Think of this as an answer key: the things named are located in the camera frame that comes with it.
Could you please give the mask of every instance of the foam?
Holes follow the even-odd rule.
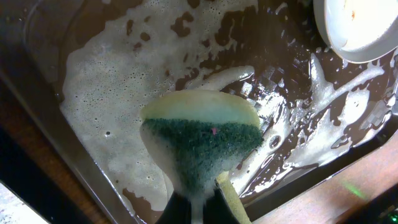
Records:
[[[280,6],[278,6],[278,8],[275,10],[275,14],[278,15],[279,11],[280,11],[281,9],[285,8],[285,7],[287,7],[286,2],[282,2],[282,3],[280,4]]]
[[[146,105],[142,119],[186,119],[213,124],[238,123],[259,126],[256,110],[239,96],[209,90],[169,93]]]
[[[394,68],[394,65],[396,63],[394,57],[398,55],[398,47],[396,48],[396,50],[394,51],[394,53],[392,54],[391,60],[390,60],[390,67]]]
[[[170,184],[166,190],[162,171],[140,139],[140,109],[174,90],[175,81],[190,73],[187,67],[199,68],[209,52],[216,55],[220,50],[235,47],[233,40],[226,47],[220,47],[213,34],[226,11],[252,5],[257,7],[257,2],[201,1],[193,10],[186,1],[145,1],[129,9],[125,16],[108,21],[104,31],[68,56],[63,86],[65,101],[60,109],[131,213],[134,210],[122,196],[122,189],[134,192],[136,197],[144,197],[155,211],[164,209],[172,190]],[[170,25],[185,11],[194,17],[193,22],[184,22],[191,33],[178,38]],[[126,36],[126,22],[130,19],[134,25],[131,35]],[[149,34],[150,41],[143,42],[139,37],[141,32]],[[210,39],[207,48],[200,43],[206,39]],[[142,47],[133,51],[138,42]],[[183,63],[186,53],[189,56]],[[165,76],[166,70],[170,72],[169,77]],[[199,77],[210,72],[213,71],[201,69]],[[206,82],[196,80],[189,88],[203,84],[201,88],[219,90],[254,73],[252,67],[232,68],[226,72],[235,75],[222,80],[217,77],[225,75],[214,74]]]
[[[391,118],[391,116],[392,116],[391,111],[389,111],[387,114],[385,114],[383,117],[383,120],[382,120],[382,125],[380,125],[380,127],[378,127],[377,129],[370,129],[369,131],[367,131],[367,133],[365,134],[365,137],[363,137],[363,139],[360,140],[360,142],[355,144],[354,147],[360,146],[360,145],[370,141],[382,128],[384,128],[385,122],[388,121]]]
[[[325,74],[323,73],[322,66],[320,65],[319,59],[317,59],[314,53],[311,54],[310,61],[308,62],[308,75],[311,78],[312,85],[312,102],[310,107],[307,109],[302,108],[302,104],[304,100],[297,100],[297,107],[288,109],[286,105],[286,100],[283,96],[280,96],[278,93],[273,92],[273,95],[279,95],[279,97],[272,97],[269,100],[258,101],[257,103],[260,104],[260,109],[257,112],[260,117],[267,118],[271,117],[274,119],[274,124],[271,128],[269,128],[264,133],[264,139],[262,146],[257,149],[257,152],[252,153],[242,164],[242,168],[240,170],[234,170],[233,175],[231,176],[231,181],[234,185],[236,191],[241,194],[241,197],[245,197],[247,195],[252,194],[253,187],[247,186],[247,183],[253,178],[256,174],[257,170],[262,166],[264,162],[264,158],[269,156],[273,151],[278,149],[282,143],[285,141],[287,135],[296,127],[296,125],[300,122],[308,122],[309,119],[316,116],[319,112],[324,110],[333,100],[337,99],[342,94],[346,93],[347,91],[352,90],[355,86],[364,83],[366,80],[370,80],[375,78],[379,75],[384,74],[384,70],[380,66],[380,62],[377,61],[376,65],[373,65],[371,62],[368,63],[368,68],[357,75],[354,79],[352,79],[347,84],[343,85],[339,89],[335,90],[333,88],[333,84],[325,80]],[[366,107],[369,93],[367,90],[359,91],[359,92],[350,92],[349,97],[347,96],[345,108],[352,108],[353,105],[358,105],[359,108],[363,110]],[[356,121],[360,115],[363,114],[363,111],[359,111],[358,113],[342,113],[342,123],[345,122],[346,124],[350,124],[353,121]],[[316,132],[318,134],[322,134],[324,137],[317,136],[318,141],[313,140],[308,137],[306,141],[306,147],[309,150],[303,151],[304,147],[297,146],[296,149],[301,151],[301,153],[294,153],[297,156],[291,155],[288,161],[285,163],[287,167],[290,167],[294,164],[295,167],[316,164],[319,163],[320,165],[325,165],[328,162],[332,161],[336,158],[336,154],[334,152],[328,152],[326,149],[330,150],[330,147],[336,142],[336,139],[330,138],[329,136],[324,136],[323,133],[329,133],[330,130],[333,131],[332,134],[339,135],[338,137],[342,136],[342,130],[345,128],[345,125],[341,124],[338,127],[333,126],[333,123],[330,124],[329,120],[327,119],[329,116],[329,111],[327,111],[323,116],[322,119],[324,122],[320,121],[318,124]],[[279,143],[274,146],[270,147],[271,141],[275,138],[279,137]],[[337,154],[345,153],[351,144],[346,144],[341,147],[341,149],[333,151],[338,151]],[[282,178],[281,174],[275,177],[275,179],[270,180],[271,182],[266,182],[259,185],[258,187],[254,187],[256,192],[259,192],[266,188],[266,186],[271,186],[277,178]]]
[[[342,60],[343,61],[343,65],[341,66],[342,69],[345,69],[348,66],[348,61],[347,60]]]

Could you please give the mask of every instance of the sponge brush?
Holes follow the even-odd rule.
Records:
[[[216,177],[262,142],[255,109],[218,91],[171,93],[143,108],[141,117],[141,138],[149,154],[174,191],[192,202],[193,213],[194,204],[211,197]]]

